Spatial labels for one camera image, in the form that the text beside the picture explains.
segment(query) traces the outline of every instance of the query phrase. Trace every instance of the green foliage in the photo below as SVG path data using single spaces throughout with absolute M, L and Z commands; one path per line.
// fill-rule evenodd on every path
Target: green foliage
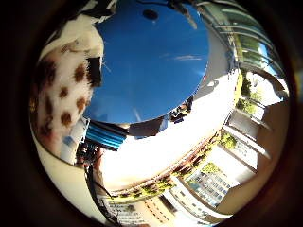
M 135 208 L 133 205 L 128 205 L 126 208 L 125 208 L 125 211 L 126 212 L 133 212 L 135 211 Z
M 153 191 L 153 189 L 150 186 L 143 186 L 142 187 L 142 192 L 145 194 L 149 194 Z
M 166 183 L 169 183 L 169 180 L 168 179 L 161 179 L 157 182 L 158 185 L 160 184 L 166 184 Z
M 137 194 L 132 194 L 133 198 L 138 198 L 140 196 L 142 196 L 142 193 L 137 193 Z
M 127 198 L 129 196 L 130 196 L 129 194 L 121 194 L 121 195 L 119 195 L 120 198 Z
M 221 139 L 221 144 L 228 149 L 233 149 L 237 144 L 237 140 L 231 134 L 226 132 Z
M 257 107 L 247 100 L 240 99 L 236 107 L 240 110 L 247 112 L 248 114 L 254 114 Z
M 191 164 L 192 167 L 197 167 L 199 165 L 200 161 L 195 161 L 193 164 Z
M 143 192 L 143 195 L 146 195 L 146 196 L 154 196 L 154 195 L 157 195 L 157 194 L 158 194 L 157 190 L 151 190 L 151 191 L 144 191 Z
M 234 94 L 234 105 L 236 105 L 236 103 L 239 101 L 242 85 L 243 85 L 243 75 L 242 75 L 242 73 L 239 73 L 237 85 L 235 88 L 235 94 Z
M 201 170 L 203 173 L 215 173 L 219 171 L 219 168 L 213 163 L 207 163 Z
M 190 181 L 188 181 L 188 183 L 195 184 L 195 183 L 197 183 L 197 181 L 195 179 L 191 179 Z
M 252 99 L 254 99 L 255 101 L 262 101 L 262 92 L 261 92 L 261 90 L 257 90 L 256 92 L 252 93 L 250 95 L 250 97 Z
M 179 172 L 179 171 L 174 171 L 174 172 L 171 173 L 171 175 L 174 176 L 174 177 L 180 177 L 181 172 Z
M 246 76 L 243 76 L 242 80 L 242 89 L 241 89 L 241 94 L 245 96 L 250 96 L 251 95 L 251 88 L 252 83 L 247 79 Z
M 157 187 L 160 189 L 169 189 L 172 187 L 172 184 L 170 182 L 158 182 Z

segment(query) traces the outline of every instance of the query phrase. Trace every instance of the building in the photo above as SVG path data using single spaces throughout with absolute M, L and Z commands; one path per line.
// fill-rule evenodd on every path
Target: building
M 124 226 L 174 226 L 175 216 L 158 197 L 134 203 L 109 201 L 109 207 Z
M 220 170 L 212 173 L 203 173 L 198 170 L 188 177 L 186 182 L 196 194 L 215 208 L 227 194 L 228 189 L 239 184 L 228 179 Z

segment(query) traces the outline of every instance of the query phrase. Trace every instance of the window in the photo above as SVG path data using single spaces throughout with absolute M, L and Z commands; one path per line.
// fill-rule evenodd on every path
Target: window
M 212 188 L 210 188 L 210 187 L 209 187 L 207 190 L 208 190 L 210 193 L 213 193 L 213 192 L 214 192 L 214 189 L 212 189 Z

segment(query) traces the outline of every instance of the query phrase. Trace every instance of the blue object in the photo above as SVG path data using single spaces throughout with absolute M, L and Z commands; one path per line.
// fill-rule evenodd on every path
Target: blue object
M 158 17 L 145 18 L 146 9 Z M 148 121 L 196 91 L 205 74 L 208 39 L 197 11 L 187 9 L 197 29 L 168 7 L 118 2 L 116 14 L 98 25 L 104 41 L 102 85 L 85 117 L 113 124 Z
M 104 148 L 118 150 L 126 139 L 126 135 L 101 127 L 100 125 L 89 124 L 85 138 Z

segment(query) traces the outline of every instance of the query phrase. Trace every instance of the white surface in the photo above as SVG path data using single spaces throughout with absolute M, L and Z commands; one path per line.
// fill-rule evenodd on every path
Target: white surface
M 105 223 L 88 190 L 84 170 L 59 160 L 34 141 L 47 175 L 61 193 L 87 217 Z

